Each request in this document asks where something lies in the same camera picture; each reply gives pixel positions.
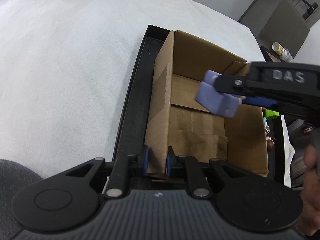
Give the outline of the person's right hand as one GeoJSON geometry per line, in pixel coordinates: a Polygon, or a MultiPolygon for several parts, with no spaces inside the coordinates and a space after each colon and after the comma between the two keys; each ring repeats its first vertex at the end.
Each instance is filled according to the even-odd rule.
{"type": "Polygon", "coordinates": [[[319,230],[319,180],[317,176],[317,151],[310,145],[304,152],[304,183],[302,189],[303,212],[298,221],[298,229],[312,236],[319,230]]]}

